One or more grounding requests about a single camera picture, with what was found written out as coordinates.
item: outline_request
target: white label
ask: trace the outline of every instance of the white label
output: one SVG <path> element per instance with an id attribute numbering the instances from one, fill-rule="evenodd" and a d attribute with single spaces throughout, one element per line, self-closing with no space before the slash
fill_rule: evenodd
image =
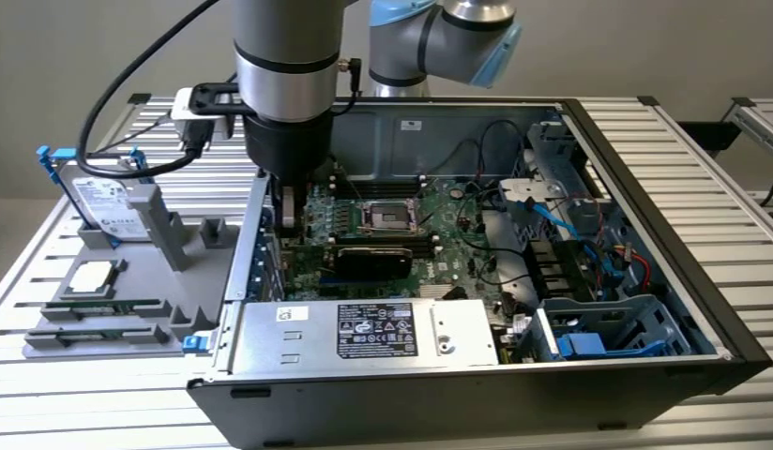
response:
<path id="1" fill-rule="evenodd" d="M 309 307 L 279 307 L 275 310 L 277 322 L 308 321 Z"/>
<path id="2" fill-rule="evenodd" d="M 421 131 L 424 129 L 422 120 L 402 120 L 401 131 Z"/>
<path id="3" fill-rule="evenodd" d="M 100 229 L 119 239 L 149 239 L 137 210 L 130 209 L 126 186 L 106 178 L 75 178 L 72 185 Z"/>

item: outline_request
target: sticker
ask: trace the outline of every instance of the sticker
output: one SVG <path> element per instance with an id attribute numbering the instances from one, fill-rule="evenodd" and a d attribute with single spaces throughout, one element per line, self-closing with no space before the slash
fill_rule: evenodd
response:
<path id="1" fill-rule="evenodd" d="M 277 322 L 308 321 L 308 320 L 309 320 L 309 307 L 279 307 L 275 310 Z"/>
<path id="2" fill-rule="evenodd" d="M 104 232 L 119 239 L 150 239 L 139 213 L 129 207 L 129 191 L 119 181 L 75 178 L 72 186 Z"/>
<path id="3" fill-rule="evenodd" d="M 401 131 L 421 131 L 424 129 L 422 120 L 402 120 Z"/>
<path id="4" fill-rule="evenodd" d="M 410 303 L 340 305 L 338 324 L 337 354 L 344 359 L 418 355 Z"/>

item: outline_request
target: gray wall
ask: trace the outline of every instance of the gray wall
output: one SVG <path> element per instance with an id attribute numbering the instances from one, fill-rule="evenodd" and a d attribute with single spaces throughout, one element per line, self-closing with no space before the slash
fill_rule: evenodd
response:
<path id="1" fill-rule="evenodd" d="M 114 75 L 198 0 L 0 0 L 0 197 L 56 197 L 34 161 L 40 143 L 72 145 Z M 773 97 L 773 0 L 519 0 L 525 26 L 501 83 L 432 82 L 436 95 L 656 96 L 678 118 L 718 118 L 732 96 Z M 344 54 L 368 59 L 369 1 L 348 11 Z M 230 1 L 139 71 L 131 92 L 173 93 L 223 80 Z M 345 80 L 341 92 L 345 91 Z M 773 158 L 738 149 L 724 165 L 748 188 Z M 767 179 L 754 176 L 764 165 Z"/>

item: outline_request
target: circuit board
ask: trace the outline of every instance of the circuit board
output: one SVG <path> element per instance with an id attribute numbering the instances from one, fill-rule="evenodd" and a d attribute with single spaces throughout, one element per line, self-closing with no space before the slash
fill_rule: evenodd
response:
<path id="1" fill-rule="evenodd" d="M 469 242 L 487 246 L 487 236 L 476 230 L 479 206 L 468 200 L 465 192 L 465 183 L 438 180 L 430 183 L 413 199 L 378 199 L 374 202 L 337 199 L 328 186 L 314 186 L 305 210 L 308 232 L 304 238 L 282 240 L 288 300 L 441 298 L 453 288 L 463 287 L 468 298 L 484 299 L 492 308 L 501 299 L 500 287 L 485 285 L 472 266 L 468 267 L 472 259 L 479 271 L 487 264 L 489 255 L 468 246 L 461 239 L 463 233 Z M 369 226 L 369 208 L 373 211 L 377 206 L 392 208 L 385 211 L 396 215 L 400 211 L 397 208 L 406 204 L 413 208 L 410 226 L 400 230 Z M 457 225 L 463 220 L 473 226 L 463 229 Z M 410 274 L 404 279 L 336 282 L 333 271 L 326 269 L 326 247 L 332 238 L 377 239 L 385 235 L 405 235 L 432 239 L 434 234 L 438 237 L 432 245 L 432 257 L 413 260 Z"/>

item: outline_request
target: floor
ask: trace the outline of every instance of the floor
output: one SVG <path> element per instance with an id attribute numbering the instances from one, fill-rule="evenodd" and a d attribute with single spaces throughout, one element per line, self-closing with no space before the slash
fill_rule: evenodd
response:
<path id="1" fill-rule="evenodd" d="M 56 200 L 0 199 L 0 280 L 55 204 Z"/>

